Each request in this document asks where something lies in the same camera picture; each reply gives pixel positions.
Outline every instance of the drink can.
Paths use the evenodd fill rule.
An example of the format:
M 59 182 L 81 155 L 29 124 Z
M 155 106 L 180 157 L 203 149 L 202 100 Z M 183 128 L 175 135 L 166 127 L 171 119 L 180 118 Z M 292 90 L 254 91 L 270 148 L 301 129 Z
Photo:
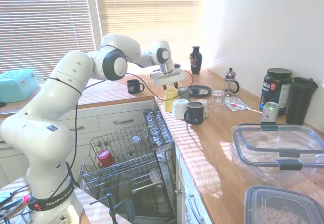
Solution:
M 279 113 L 279 104 L 267 102 L 263 106 L 261 122 L 276 122 Z

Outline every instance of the red cup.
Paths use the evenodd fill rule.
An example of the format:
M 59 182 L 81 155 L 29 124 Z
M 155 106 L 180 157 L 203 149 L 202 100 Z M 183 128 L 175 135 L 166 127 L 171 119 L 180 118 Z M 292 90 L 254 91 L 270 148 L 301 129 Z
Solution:
M 102 150 L 98 153 L 98 166 L 100 168 L 110 167 L 115 164 L 115 158 L 108 150 Z

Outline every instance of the drinking glass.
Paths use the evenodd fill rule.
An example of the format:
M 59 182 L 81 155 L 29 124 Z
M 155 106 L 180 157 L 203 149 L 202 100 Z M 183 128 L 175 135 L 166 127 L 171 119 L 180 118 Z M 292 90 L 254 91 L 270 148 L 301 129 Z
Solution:
M 225 111 L 225 95 L 223 90 L 215 90 L 212 92 L 212 100 L 210 105 L 210 115 L 220 117 Z

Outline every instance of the window blind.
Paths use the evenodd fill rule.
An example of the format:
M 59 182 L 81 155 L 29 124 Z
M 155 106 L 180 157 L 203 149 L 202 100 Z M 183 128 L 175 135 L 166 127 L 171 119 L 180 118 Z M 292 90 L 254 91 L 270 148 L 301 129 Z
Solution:
M 192 46 L 201 42 L 201 0 L 97 0 L 102 34 L 136 39 L 141 49 L 158 40 L 170 44 L 175 63 L 189 65 Z
M 95 50 L 87 0 L 0 0 L 0 73 L 50 75 L 69 51 Z

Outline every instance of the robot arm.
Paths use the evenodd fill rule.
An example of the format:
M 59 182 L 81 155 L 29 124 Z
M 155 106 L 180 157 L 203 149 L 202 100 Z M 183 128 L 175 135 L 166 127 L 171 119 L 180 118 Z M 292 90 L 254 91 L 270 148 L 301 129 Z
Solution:
M 39 93 L 1 124 L 0 134 L 6 143 L 21 150 L 29 160 L 27 178 L 35 201 L 29 203 L 29 208 L 34 210 L 36 203 L 43 203 L 37 207 L 43 208 L 41 211 L 25 215 L 27 223 L 50 223 L 58 214 L 67 215 L 65 212 L 69 206 L 81 216 L 83 207 L 71 192 L 71 180 L 66 178 L 65 158 L 73 148 L 74 137 L 57 120 L 75 107 L 90 78 L 121 79 L 126 74 L 127 62 L 141 67 L 160 65 L 161 72 L 152 77 L 154 85 L 185 79 L 180 67 L 172 63 L 167 42 L 160 42 L 149 52 L 141 53 L 137 41 L 108 35 L 103 38 L 102 48 L 97 52 L 66 54 Z
M 158 42 L 151 50 L 141 51 L 140 44 L 136 40 L 121 35 L 110 34 L 102 39 L 101 49 L 97 53 L 105 53 L 103 51 L 114 49 L 120 50 L 124 54 L 124 59 L 127 62 L 134 63 L 139 67 L 160 66 L 160 72 L 151 74 L 155 86 L 163 85 L 164 89 L 166 89 L 167 84 L 174 83 L 175 87 L 178 88 L 178 82 L 184 81 L 186 78 L 184 71 L 181 69 L 181 65 L 173 63 L 171 50 L 166 41 Z M 95 61 L 94 64 L 96 68 L 96 65 L 100 66 L 105 63 L 100 60 L 99 62 Z

